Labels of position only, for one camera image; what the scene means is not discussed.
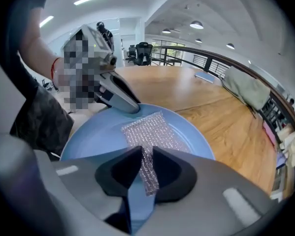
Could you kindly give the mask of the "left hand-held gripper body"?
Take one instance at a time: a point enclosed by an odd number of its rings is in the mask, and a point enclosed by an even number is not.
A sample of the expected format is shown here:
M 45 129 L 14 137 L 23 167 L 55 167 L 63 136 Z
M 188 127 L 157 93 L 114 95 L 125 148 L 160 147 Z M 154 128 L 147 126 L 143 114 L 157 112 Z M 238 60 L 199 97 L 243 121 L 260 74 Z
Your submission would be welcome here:
M 117 58 L 101 33 L 82 25 L 62 47 L 64 74 L 61 90 L 72 110 L 88 108 L 102 94 L 100 88 L 114 71 Z

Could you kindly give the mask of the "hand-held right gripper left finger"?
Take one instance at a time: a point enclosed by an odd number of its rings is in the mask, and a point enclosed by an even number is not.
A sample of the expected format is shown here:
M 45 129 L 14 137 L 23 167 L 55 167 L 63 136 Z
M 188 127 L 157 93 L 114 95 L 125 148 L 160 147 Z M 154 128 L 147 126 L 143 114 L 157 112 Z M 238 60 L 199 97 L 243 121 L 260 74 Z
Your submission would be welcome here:
M 141 147 L 52 162 L 35 151 L 40 176 L 61 218 L 63 236 L 131 236 L 128 190 Z

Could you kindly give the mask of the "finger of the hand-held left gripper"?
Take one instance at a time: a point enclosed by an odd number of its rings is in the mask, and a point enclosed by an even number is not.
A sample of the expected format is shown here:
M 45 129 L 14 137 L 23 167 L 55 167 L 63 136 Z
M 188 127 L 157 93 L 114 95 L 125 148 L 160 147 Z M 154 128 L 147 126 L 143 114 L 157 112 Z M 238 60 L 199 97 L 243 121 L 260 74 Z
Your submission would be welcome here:
M 128 82 L 118 73 L 111 72 L 112 81 L 113 83 L 122 91 L 124 92 L 129 98 L 131 98 L 137 104 L 140 103 L 140 100 L 134 94 L 132 89 L 130 88 Z
M 100 82 L 98 98 L 106 105 L 129 114 L 139 111 L 139 105 L 114 83 Z

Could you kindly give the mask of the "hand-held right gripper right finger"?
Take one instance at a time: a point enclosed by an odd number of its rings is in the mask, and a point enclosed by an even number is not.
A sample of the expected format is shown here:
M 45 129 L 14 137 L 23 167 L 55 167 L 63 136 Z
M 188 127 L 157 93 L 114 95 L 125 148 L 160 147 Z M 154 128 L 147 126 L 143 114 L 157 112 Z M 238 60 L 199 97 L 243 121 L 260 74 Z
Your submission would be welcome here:
M 281 208 L 221 162 L 159 147 L 153 162 L 160 188 L 137 236 L 259 236 Z

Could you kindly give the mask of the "large blue plate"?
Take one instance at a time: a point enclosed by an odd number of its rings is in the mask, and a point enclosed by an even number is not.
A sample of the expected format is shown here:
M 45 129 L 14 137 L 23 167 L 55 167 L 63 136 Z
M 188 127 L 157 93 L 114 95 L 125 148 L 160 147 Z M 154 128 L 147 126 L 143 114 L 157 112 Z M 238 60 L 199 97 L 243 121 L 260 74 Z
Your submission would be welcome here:
M 161 111 L 165 121 L 186 143 L 190 154 L 214 159 L 214 153 L 199 130 L 179 114 L 151 104 L 141 104 L 136 114 L 126 114 L 116 108 L 103 110 L 86 121 L 68 140 L 61 160 L 77 159 L 131 147 L 122 126 Z M 140 174 L 130 187 L 131 233 L 134 235 L 153 211 L 155 194 L 147 196 Z

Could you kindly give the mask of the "grey scrubbing sponge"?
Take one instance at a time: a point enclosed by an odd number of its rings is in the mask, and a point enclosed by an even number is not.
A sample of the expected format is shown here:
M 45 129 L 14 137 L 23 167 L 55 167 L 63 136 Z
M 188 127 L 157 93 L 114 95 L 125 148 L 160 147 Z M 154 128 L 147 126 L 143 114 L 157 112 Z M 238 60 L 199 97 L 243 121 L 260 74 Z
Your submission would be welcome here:
M 142 147 L 139 171 L 147 196 L 156 194 L 159 183 L 153 169 L 153 147 L 190 152 L 186 143 L 174 132 L 161 111 L 122 126 L 121 131 L 131 147 Z

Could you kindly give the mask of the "person's left forearm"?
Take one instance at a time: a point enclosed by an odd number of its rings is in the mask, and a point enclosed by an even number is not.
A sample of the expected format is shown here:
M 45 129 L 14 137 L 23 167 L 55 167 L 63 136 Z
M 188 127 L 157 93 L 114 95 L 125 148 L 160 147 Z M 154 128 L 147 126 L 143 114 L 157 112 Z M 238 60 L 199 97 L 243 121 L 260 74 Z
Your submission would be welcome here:
M 58 87 L 64 72 L 64 59 L 56 56 L 41 39 L 39 27 L 41 11 L 41 8 L 30 11 L 19 54 L 31 70 L 50 79 Z

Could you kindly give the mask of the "black office chair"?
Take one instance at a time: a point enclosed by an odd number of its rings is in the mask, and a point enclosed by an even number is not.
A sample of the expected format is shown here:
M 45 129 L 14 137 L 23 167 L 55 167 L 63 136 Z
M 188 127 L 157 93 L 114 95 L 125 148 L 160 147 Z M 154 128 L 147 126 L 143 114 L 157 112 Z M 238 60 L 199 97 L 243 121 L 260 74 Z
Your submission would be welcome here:
M 153 45 L 147 42 L 140 42 L 136 45 L 137 57 L 134 61 L 135 65 L 147 66 L 151 64 L 151 53 Z

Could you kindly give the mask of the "short tube ceiling light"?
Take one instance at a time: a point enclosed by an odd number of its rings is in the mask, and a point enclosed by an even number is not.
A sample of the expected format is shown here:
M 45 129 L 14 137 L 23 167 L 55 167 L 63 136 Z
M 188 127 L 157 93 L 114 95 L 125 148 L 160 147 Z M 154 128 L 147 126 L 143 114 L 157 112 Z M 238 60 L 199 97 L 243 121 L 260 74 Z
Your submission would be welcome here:
M 54 16 L 48 16 L 47 18 L 45 18 L 44 20 L 40 22 L 39 27 L 42 28 L 44 25 L 50 22 L 53 18 Z

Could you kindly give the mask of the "person's grey shorts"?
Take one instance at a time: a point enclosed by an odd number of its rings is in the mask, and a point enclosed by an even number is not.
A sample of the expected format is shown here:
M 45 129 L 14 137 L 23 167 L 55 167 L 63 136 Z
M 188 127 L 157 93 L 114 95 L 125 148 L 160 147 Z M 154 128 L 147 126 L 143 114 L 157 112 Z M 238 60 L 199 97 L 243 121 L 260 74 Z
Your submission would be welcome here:
M 33 149 L 62 154 L 74 121 L 57 99 L 38 84 L 35 96 L 25 101 L 10 134 L 27 142 Z

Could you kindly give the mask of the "blue notebook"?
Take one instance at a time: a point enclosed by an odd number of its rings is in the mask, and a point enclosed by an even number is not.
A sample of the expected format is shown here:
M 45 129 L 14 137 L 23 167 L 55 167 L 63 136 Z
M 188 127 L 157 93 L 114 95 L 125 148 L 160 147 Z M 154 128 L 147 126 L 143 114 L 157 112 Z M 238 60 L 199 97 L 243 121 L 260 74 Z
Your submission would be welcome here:
M 205 80 L 205 81 L 207 81 L 209 83 L 212 83 L 212 84 L 215 81 L 215 77 L 214 76 L 210 75 L 209 73 L 205 73 L 203 71 L 196 72 L 195 73 L 195 77 L 200 78 L 202 80 Z

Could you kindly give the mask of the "person's black shirt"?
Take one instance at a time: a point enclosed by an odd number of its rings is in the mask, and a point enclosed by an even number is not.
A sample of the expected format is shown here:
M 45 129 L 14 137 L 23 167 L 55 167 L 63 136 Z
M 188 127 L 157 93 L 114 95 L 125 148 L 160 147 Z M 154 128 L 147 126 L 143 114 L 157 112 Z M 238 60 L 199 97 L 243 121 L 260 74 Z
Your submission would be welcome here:
M 46 0 L 16 0 L 11 7 L 9 16 L 7 45 L 9 65 L 6 73 L 27 100 L 35 96 L 38 82 L 24 67 L 18 54 L 29 23 L 30 11 L 34 8 L 43 8 L 45 3 Z

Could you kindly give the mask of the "pink cloth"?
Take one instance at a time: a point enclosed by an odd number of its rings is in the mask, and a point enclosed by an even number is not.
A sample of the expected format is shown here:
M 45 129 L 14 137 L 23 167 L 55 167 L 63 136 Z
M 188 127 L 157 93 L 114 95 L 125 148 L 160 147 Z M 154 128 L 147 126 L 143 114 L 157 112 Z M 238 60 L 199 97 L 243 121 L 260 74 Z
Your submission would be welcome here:
M 266 121 L 263 122 L 262 128 L 265 131 L 265 133 L 267 134 L 267 136 L 270 139 L 270 141 L 273 144 L 273 146 L 275 147 L 276 146 L 276 138 L 275 138 L 275 135 L 273 134 L 272 130 L 270 129 L 270 127 L 266 123 Z

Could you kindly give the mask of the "black metal railing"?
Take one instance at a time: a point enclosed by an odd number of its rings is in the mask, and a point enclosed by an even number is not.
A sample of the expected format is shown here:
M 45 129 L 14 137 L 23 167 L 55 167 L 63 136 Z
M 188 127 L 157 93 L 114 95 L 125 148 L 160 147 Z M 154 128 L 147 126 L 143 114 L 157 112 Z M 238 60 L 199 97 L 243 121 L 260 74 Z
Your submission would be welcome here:
M 232 60 L 228 57 L 222 56 L 217 53 L 204 51 L 196 48 L 191 47 L 181 47 L 181 46 L 154 46 L 153 49 L 158 50 L 156 52 L 156 55 L 159 55 L 158 57 L 151 57 L 151 61 L 158 60 L 160 63 L 168 64 L 168 65 L 174 65 L 175 62 L 185 62 L 187 64 L 190 64 L 192 66 L 195 66 L 197 68 L 200 68 L 204 70 L 205 72 L 210 73 L 211 75 L 218 76 L 213 71 L 210 71 L 209 68 L 211 66 L 211 63 L 214 61 L 218 64 L 221 64 L 225 67 L 234 67 L 248 75 L 250 75 L 253 78 L 259 79 L 264 85 L 270 88 L 270 97 L 274 100 L 276 103 L 276 106 L 278 110 L 285 116 L 287 121 L 292 125 L 292 127 L 295 129 L 295 110 L 292 108 L 292 106 L 289 104 L 287 99 L 265 78 L 263 78 L 260 74 L 253 71 L 252 69 L 248 68 L 247 66 Z M 169 55 L 167 52 L 168 50 L 174 50 L 174 51 L 180 51 L 183 53 L 190 53 L 197 56 L 203 56 L 206 60 L 206 63 L 204 66 L 200 66 L 194 62 L 187 61 L 183 58 L 177 58 L 172 55 Z

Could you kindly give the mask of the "grey-green fabric bag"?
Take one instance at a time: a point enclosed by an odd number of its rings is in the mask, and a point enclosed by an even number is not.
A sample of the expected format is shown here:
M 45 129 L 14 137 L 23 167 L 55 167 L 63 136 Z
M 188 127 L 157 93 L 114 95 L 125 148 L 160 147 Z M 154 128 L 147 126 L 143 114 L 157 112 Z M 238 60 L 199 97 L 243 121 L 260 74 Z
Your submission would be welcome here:
M 245 105 L 261 110 L 270 98 L 270 88 L 259 79 L 231 66 L 220 79 L 222 86 Z

